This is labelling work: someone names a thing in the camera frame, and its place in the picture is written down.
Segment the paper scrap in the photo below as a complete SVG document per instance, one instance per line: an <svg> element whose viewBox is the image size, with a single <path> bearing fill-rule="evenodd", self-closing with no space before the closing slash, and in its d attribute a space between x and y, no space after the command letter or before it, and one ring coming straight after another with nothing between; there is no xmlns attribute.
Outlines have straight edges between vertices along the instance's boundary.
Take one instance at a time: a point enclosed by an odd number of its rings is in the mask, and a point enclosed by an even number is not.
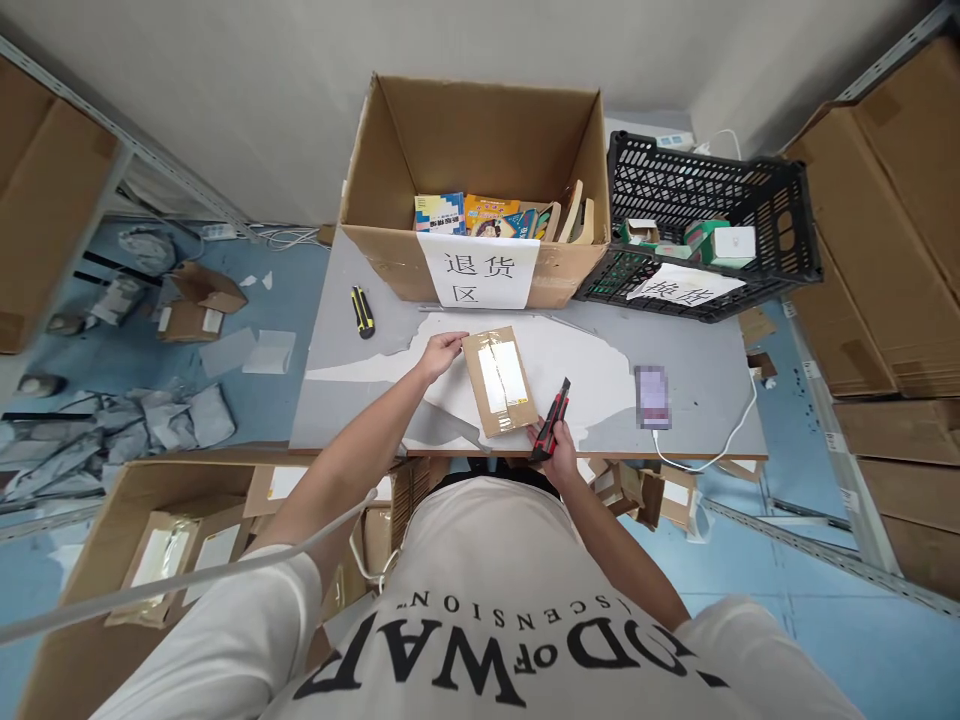
<svg viewBox="0 0 960 720"><path fill-rule="evenodd" d="M243 372L256 375L286 374L296 342L296 333L261 330L256 346L243 364Z"/></svg>
<svg viewBox="0 0 960 720"><path fill-rule="evenodd" d="M201 347L200 362L207 377L214 378L243 365L256 346L253 331L243 328Z"/></svg>
<svg viewBox="0 0 960 720"><path fill-rule="evenodd" d="M743 280L718 273L665 262L653 277L628 293L627 300L644 297L696 307L745 284Z"/></svg>

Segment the white paper sign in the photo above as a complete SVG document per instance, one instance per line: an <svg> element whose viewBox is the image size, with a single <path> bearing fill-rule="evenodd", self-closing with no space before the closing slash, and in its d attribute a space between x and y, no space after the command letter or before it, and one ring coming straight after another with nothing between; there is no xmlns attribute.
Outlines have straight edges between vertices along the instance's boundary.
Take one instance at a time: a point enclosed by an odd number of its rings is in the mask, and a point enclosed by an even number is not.
<svg viewBox="0 0 960 720"><path fill-rule="evenodd" d="M663 263L653 277L627 295L627 300L644 297L696 307L745 284L705 270Z"/></svg>
<svg viewBox="0 0 960 720"><path fill-rule="evenodd" d="M417 233L444 307L522 310L540 241Z"/></svg>

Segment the phone screen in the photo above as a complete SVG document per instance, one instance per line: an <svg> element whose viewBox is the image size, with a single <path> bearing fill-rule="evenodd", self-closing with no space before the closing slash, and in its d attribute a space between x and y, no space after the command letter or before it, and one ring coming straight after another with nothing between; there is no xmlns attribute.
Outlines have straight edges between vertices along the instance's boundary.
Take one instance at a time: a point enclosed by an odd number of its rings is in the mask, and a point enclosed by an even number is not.
<svg viewBox="0 0 960 720"><path fill-rule="evenodd" d="M644 430L669 430L667 371L660 365L637 365L633 375L637 385L637 424Z"/></svg>

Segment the chinese text sign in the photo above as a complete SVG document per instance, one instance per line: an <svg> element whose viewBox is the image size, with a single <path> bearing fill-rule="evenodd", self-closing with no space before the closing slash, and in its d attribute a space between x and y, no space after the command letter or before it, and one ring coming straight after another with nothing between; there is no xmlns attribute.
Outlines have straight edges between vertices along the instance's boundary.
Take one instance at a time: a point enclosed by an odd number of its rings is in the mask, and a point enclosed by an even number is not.
<svg viewBox="0 0 960 720"><path fill-rule="evenodd" d="M444 307L526 307L540 241L417 233Z"/></svg>

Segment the torn paper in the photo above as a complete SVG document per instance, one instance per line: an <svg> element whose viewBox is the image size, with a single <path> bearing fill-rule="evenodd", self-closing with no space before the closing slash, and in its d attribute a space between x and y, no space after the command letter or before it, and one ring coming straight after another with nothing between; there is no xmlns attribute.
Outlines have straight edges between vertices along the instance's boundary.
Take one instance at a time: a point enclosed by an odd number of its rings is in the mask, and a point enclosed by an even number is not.
<svg viewBox="0 0 960 720"><path fill-rule="evenodd" d="M257 375L286 374L296 342L296 333L261 330L256 347L243 364L243 372Z"/></svg>

